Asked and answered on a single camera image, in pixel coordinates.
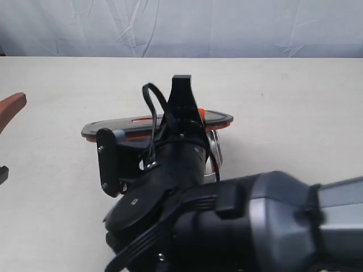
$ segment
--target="white backdrop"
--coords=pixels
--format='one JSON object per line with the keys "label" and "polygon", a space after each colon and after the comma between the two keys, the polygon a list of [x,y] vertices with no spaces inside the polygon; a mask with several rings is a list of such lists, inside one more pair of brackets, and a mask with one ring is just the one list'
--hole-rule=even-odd
{"label": "white backdrop", "polygon": [[10,56],[362,57],[362,0],[0,0]]}

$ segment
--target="white table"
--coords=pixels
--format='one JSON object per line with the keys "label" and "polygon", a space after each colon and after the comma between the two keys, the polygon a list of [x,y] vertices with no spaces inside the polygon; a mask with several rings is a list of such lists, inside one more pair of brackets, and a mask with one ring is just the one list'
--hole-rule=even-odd
{"label": "white table", "polygon": [[222,178],[280,169],[328,183],[363,175],[363,59],[0,58],[0,98],[27,106],[0,135],[0,271],[103,271],[113,253],[84,124],[148,114],[141,86],[167,95],[191,74],[200,107],[234,115]]}

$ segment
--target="white tabletop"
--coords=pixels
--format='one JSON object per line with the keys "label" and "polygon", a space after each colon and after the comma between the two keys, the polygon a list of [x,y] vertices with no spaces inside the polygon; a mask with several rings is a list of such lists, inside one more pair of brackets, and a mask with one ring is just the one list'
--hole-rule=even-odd
{"label": "white tabletop", "polygon": [[220,131],[223,179],[283,170],[308,182],[363,175],[363,59],[0,58],[0,99],[27,106],[0,135],[0,271],[103,271],[113,253],[88,122],[148,114],[191,74],[199,107],[232,114]]}

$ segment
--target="white curtain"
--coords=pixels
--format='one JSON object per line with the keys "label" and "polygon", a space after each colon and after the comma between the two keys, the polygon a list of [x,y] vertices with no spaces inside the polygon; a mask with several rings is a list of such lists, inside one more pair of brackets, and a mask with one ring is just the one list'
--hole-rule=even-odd
{"label": "white curtain", "polygon": [[0,0],[10,56],[362,57],[362,0]]}

